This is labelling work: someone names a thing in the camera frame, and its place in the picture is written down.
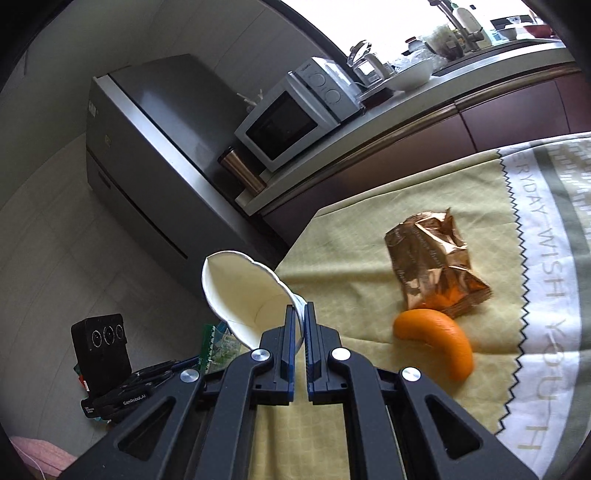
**zigzag border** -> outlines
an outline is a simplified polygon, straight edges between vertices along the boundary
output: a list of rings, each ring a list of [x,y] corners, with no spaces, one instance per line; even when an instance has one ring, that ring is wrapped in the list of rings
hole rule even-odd
[[[515,379],[515,382],[513,383],[513,385],[511,385],[509,387],[509,393],[511,394],[511,398],[505,402],[505,410],[506,410],[506,414],[504,414],[500,419],[499,419],[499,423],[501,424],[501,428],[495,433],[495,435],[500,434],[503,430],[505,430],[505,424],[503,422],[503,420],[505,418],[507,418],[511,412],[509,410],[509,403],[511,403],[513,400],[515,400],[515,395],[513,394],[513,389],[515,388],[515,386],[517,386],[517,384],[519,383],[519,379],[517,378],[517,372],[519,372],[519,370],[521,370],[521,368],[523,368],[523,366],[521,365],[521,362],[519,361],[519,359],[525,354],[525,352],[523,351],[521,345],[523,345],[523,343],[525,342],[525,340],[527,339],[527,337],[525,336],[524,330],[525,328],[529,325],[529,323],[527,322],[527,320],[525,319],[525,317],[527,317],[529,315],[529,311],[527,309],[527,306],[529,305],[530,301],[527,299],[527,294],[530,292],[530,289],[527,288],[526,283],[529,281],[529,277],[527,276],[527,266],[525,265],[525,261],[527,260],[524,252],[525,252],[525,247],[523,246],[524,244],[524,239],[522,237],[523,235],[523,230],[522,225],[521,225],[521,217],[519,216],[518,210],[517,210],[517,203],[515,201],[515,192],[513,191],[513,188],[511,187],[511,183],[509,182],[509,175],[507,173],[507,170],[505,168],[505,163],[503,162],[503,158],[500,158],[501,161],[501,167],[503,169],[503,176],[505,177],[505,184],[507,185],[507,190],[509,192],[509,199],[511,200],[511,209],[513,210],[513,214],[515,215],[515,223],[517,224],[517,238],[519,239],[519,248],[521,248],[521,252],[519,253],[521,255],[521,258],[523,258],[523,260],[521,261],[521,267],[523,268],[523,272],[522,272],[522,276],[524,278],[523,281],[523,288],[524,288],[524,292],[523,295],[521,296],[525,302],[522,311],[523,311],[523,315],[521,316],[521,320],[523,321],[523,327],[519,330],[519,333],[522,336],[522,340],[519,342],[519,345],[517,347],[519,347],[519,351],[521,352],[521,354],[515,359],[515,362],[517,362],[517,369],[512,373],[513,378]]]

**floor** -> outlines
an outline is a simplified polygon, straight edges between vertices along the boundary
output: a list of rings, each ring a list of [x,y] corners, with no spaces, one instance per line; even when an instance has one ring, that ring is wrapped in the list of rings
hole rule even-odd
[[[122,313],[133,369],[199,353],[203,300],[178,285],[98,202],[78,137],[0,210],[0,423],[80,455],[105,434],[80,408],[70,327]]]

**kitchen counter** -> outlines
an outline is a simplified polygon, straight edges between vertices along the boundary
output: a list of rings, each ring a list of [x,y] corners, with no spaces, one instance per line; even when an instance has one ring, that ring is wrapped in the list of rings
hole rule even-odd
[[[485,86],[573,61],[562,42],[545,43],[501,53],[444,76],[431,77],[428,83],[417,90],[398,92],[382,105],[350,121],[276,172],[265,170],[261,174],[267,183],[265,190],[256,196],[245,190],[236,198],[236,202],[248,215],[253,215],[300,182],[383,132],[391,131],[421,114],[427,114]]]

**stainless steel fridge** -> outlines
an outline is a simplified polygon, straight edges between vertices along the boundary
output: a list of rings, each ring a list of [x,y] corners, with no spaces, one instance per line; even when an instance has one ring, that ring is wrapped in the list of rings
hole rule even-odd
[[[90,87],[88,182],[173,277],[201,294],[206,256],[238,250],[270,267],[287,251],[234,199],[242,185],[217,158],[235,145],[245,104],[191,55],[127,67]]]

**paper cup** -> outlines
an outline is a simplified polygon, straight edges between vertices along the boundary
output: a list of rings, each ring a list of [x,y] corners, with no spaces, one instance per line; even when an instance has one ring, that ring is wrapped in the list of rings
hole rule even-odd
[[[259,348],[263,332],[284,325],[285,309],[292,304],[298,319],[295,348],[300,349],[306,301],[268,267],[243,253],[222,251],[205,259],[201,281],[210,308],[251,350]]]

